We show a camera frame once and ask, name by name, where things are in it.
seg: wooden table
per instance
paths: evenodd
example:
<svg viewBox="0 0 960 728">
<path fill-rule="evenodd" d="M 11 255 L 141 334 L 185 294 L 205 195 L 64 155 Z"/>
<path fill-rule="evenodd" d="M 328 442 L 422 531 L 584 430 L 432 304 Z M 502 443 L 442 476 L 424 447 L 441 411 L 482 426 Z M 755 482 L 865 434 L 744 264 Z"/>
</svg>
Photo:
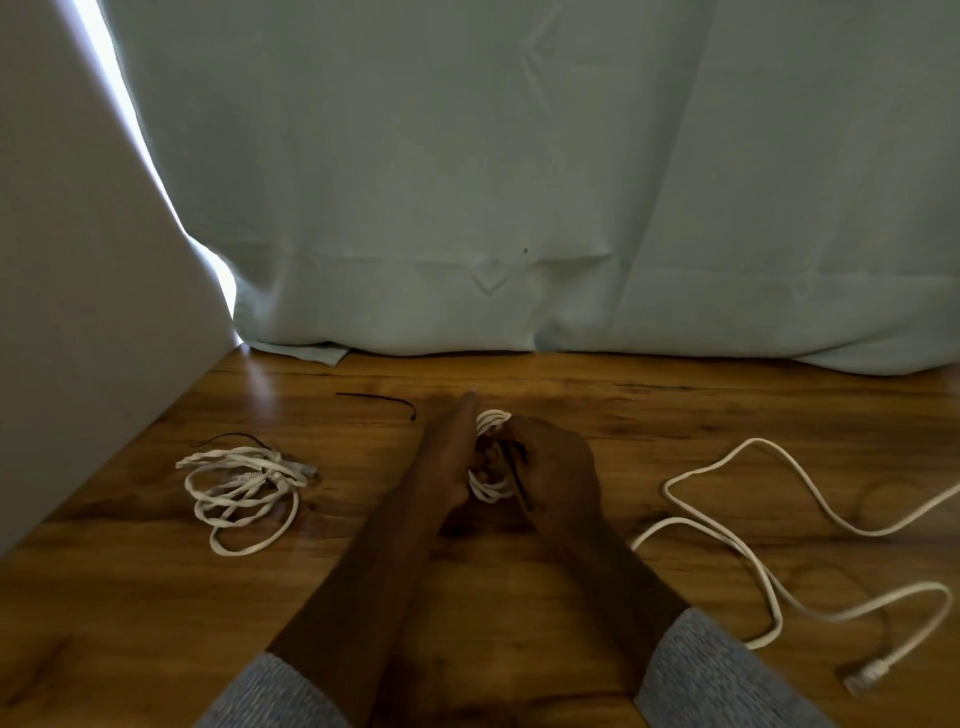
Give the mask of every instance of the wooden table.
<svg viewBox="0 0 960 728">
<path fill-rule="evenodd" d="M 479 386 L 483 404 L 535 414 L 591 441 L 604 508 L 629 538 L 666 513 L 658 487 L 741 440 L 785 446 L 842 516 L 886 525 L 960 473 L 960 372 L 870 378 L 792 363 L 599 354 L 394 359 L 329 369 L 234 352 L 113 457 L 0 565 L 0 724 L 189 725 L 330 570 L 408 464 L 423 422 Z M 338 397 L 369 392 L 402 404 Z M 320 468 L 291 530 L 265 551 L 214 555 L 174 463 L 243 430 Z M 57 457 L 55 452 L 50 457 Z M 678 487 L 754 546 L 809 605 L 836 609 L 902 583 L 960 589 L 960 499 L 882 540 L 831 525 L 800 480 L 762 450 Z M 228 543 L 251 543 L 282 513 Z M 753 578 L 722 546 L 680 529 L 643 557 L 739 637 L 768 624 Z M 839 664 L 911 634 L 919 596 L 824 625 L 785 608 L 772 667 L 841 725 L 957 723 L 955 615 L 865 697 Z M 379 724 L 642 725 L 622 663 L 510 503 L 451 517 L 382 691 Z"/>
</svg>

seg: person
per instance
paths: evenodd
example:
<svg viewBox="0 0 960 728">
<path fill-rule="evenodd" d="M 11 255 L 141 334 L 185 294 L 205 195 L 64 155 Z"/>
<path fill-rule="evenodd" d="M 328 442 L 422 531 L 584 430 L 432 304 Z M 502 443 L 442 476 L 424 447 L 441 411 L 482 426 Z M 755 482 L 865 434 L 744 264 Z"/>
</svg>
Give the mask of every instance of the person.
<svg viewBox="0 0 960 728">
<path fill-rule="evenodd" d="M 400 483 L 199 728 L 367 725 L 434 540 L 447 514 L 468 498 L 477 409 L 478 395 L 469 392 L 427 426 Z M 652 728 L 833 725 L 620 540 L 604 520 L 593 453 L 583 437 L 514 415 L 497 438 L 521 446 L 512 458 L 521 508 L 629 659 L 631 694 Z"/>
</svg>

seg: beige wall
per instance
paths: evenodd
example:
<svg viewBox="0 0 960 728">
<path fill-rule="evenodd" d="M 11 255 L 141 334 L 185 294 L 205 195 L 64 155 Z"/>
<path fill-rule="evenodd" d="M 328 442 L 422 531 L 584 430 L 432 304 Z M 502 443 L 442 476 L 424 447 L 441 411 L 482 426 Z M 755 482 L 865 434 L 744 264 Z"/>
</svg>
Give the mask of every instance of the beige wall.
<svg viewBox="0 0 960 728">
<path fill-rule="evenodd" d="M 233 346 L 54 0 L 0 0 L 0 346 L 0 552 Z"/>
</svg>

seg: gray sleeve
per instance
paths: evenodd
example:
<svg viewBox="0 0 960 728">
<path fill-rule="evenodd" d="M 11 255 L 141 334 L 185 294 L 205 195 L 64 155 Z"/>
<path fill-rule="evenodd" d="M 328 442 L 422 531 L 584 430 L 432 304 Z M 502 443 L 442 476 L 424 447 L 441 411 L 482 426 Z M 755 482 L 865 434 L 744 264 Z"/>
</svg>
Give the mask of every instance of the gray sleeve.
<svg viewBox="0 0 960 728">
<path fill-rule="evenodd" d="M 268 652 L 227 686 L 196 728 L 350 728 L 329 698 Z"/>
<path fill-rule="evenodd" d="M 835 728 L 698 609 L 664 635 L 634 703 L 651 728 Z"/>
</svg>

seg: coiled white cable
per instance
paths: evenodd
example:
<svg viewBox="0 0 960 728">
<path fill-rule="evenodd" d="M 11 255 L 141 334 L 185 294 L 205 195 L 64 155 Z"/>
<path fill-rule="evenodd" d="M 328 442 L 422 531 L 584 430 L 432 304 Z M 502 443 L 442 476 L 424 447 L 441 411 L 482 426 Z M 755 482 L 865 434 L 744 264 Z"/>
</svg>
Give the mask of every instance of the coiled white cable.
<svg viewBox="0 0 960 728">
<path fill-rule="evenodd" d="M 736 448 L 731 450 L 725 457 L 717 460 L 712 465 L 707 465 L 704 468 L 698 468 L 697 470 L 688 471 L 687 473 L 682 473 L 676 477 L 672 477 L 663 483 L 660 492 L 663 497 L 669 500 L 671 503 L 677 507 L 683 509 L 686 513 L 690 514 L 693 519 L 674 517 L 664 519 L 663 521 L 657 522 L 640 534 L 634 542 L 631 544 L 631 548 L 636 551 L 644 541 L 653 536 L 657 531 L 665 528 L 668 525 L 687 525 L 691 528 L 696 528 L 698 531 L 706 533 L 708 536 L 712 536 L 717 541 L 720 541 L 730 548 L 734 549 L 742 556 L 744 556 L 756 569 L 757 577 L 760 580 L 760 586 L 764 592 L 764 595 L 767 600 L 767 604 L 770 608 L 770 614 L 773 617 L 774 625 L 767 631 L 765 634 L 757 637 L 755 640 L 751 640 L 747 643 L 747 647 L 750 649 L 760 649 L 761 647 L 766 646 L 773 642 L 783 629 L 783 613 L 780 610 L 780 602 L 777 599 L 777 594 L 779 593 L 782 598 L 788 601 L 793 607 L 795 607 L 801 613 L 807 615 L 808 617 L 813 617 L 814 619 L 820 619 L 823 621 L 830 622 L 841 622 L 847 621 L 848 619 L 856 619 L 858 617 L 863 617 L 864 615 L 870 614 L 871 612 L 881 609 L 882 607 L 892 604 L 895 601 L 899 601 L 903 598 L 906 598 L 911 595 L 920 594 L 922 592 L 940 592 L 944 595 L 944 601 L 941 604 L 937 612 L 927 621 L 927 623 L 918 630 L 913 637 L 904 642 L 901 646 L 892 650 L 889 654 L 884 657 L 877 658 L 868 662 L 864 667 L 859 671 L 847 676 L 844 679 L 844 685 L 850 692 L 859 693 L 870 688 L 873 683 L 879 680 L 883 675 L 885 675 L 890 667 L 903 659 L 907 654 L 909 654 L 917 645 L 922 643 L 927 637 L 929 637 L 937 627 L 943 622 L 943 620 L 949 614 L 950 607 L 953 603 L 953 594 L 950 589 L 940 582 L 936 581 L 920 581 L 915 584 L 908 584 L 906 586 L 895 589 L 892 592 L 888 592 L 884 595 L 877 596 L 869 601 L 864 602 L 850 609 L 845 609 L 840 612 L 819 612 L 813 609 L 810 609 L 803 605 L 795 596 L 793 596 L 786 587 L 784 587 L 774 574 L 767 569 L 767 567 L 760 561 L 756 554 L 747 546 L 743 541 L 741 541 L 736 534 L 730 531 L 728 528 L 713 520 L 709 516 L 704 515 L 698 511 L 693 506 L 685 503 L 680 500 L 678 497 L 674 496 L 670 492 L 670 488 L 679 483 L 681 480 L 686 480 L 692 475 L 699 475 L 701 473 L 708 473 L 710 471 L 716 470 L 717 468 L 722 468 L 724 465 L 729 463 L 731 460 L 736 457 L 736 455 L 752 445 L 753 443 L 758 443 L 760 445 L 765 445 L 768 448 L 773 449 L 777 454 L 783 457 L 793 467 L 797 474 L 803 479 L 804 484 L 809 489 L 810 493 L 816 499 L 817 503 L 823 509 L 824 513 L 827 514 L 827 517 L 836 523 L 841 528 L 855 533 L 858 536 L 869 536 L 869 537 L 880 537 L 888 536 L 891 533 L 905 528 L 907 525 L 918 519 L 920 516 L 935 508 L 940 503 L 944 502 L 948 498 L 951 498 L 957 493 L 960 493 L 960 483 L 954 485 L 952 488 L 948 488 L 939 496 L 932 498 L 924 505 L 917 508 L 912 513 L 903 517 L 893 525 L 887 526 L 886 528 L 880 528 L 876 531 L 865 531 L 861 528 L 857 528 L 850 523 L 847 523 L 842 518 L 840 518 L 833 510 L 829 507 L 827 502 L 824 500 L 824 497 L 821 495 L 820 491 L 817 490 L 817 487 L 813 484 L 813 481 L 810 479 L 810 476 L 806 474 L 806 471 L 785 449 L 781 448 L 774 442 L 769 440 L 764 440 L 759 437 L 752 437 L 749 440 L 741 443 Z"/>
<path fill-rule="evenodd" d="M 494 427 L 503 425 L 509 419 L 510 413 L 502 409 L 488 409 L 486 412 L 481 412 L 477 415 L 477 437 Z M 501 480 L 499 483 L 481 483 L 476 475 L 467 471 L 467 482 L 473 494 L 485 503 L 496 503 L 503 498 L 514 496 L 514 491 L 506 480 Z"/>
<path fill-rule="evenodd" d="M 183 481 L 187 493 L 196 499 L 193 506 L 194 515 L 211 526 L 210 548 L 221 556 L 246 556 L 266 548 L 290 527 L 297 516 L 300 507 L 299 489 L 306 485 L 307 480 L 317 474 L 317 469 L 310 465 L 284 460 L 276 450 L 264 448 L 234 448 L 213 449 L 209 452 L 196 452 L 184 457 L 177 468 L 194 468 L 194 471 Z M 198 490 L 193 485 L 193 478 L 198 473 L 207 473 L 216 470 L 234 470 L 243 468 L 245 473 L 239 473 L 224 482 L 214 485 L 205 491 Z M 274 487 L 271 493 L 258 497 L 260 489 L 268 483 Z M 240 528 L 257 521 L 274 507 L 274 504 L 285 496 L 291 496 L 293 502 L 287 520 L 273 535 L 258 544 L 231 551 L 225 548 L 217 539 L 222 528 Z M 229 518 L 238 508 L 259 509 L 250 516 L 236 521 Z M 208 516 L 206 513 L 214 508 L 226 508 L 220 516 Z"/>
</svg>

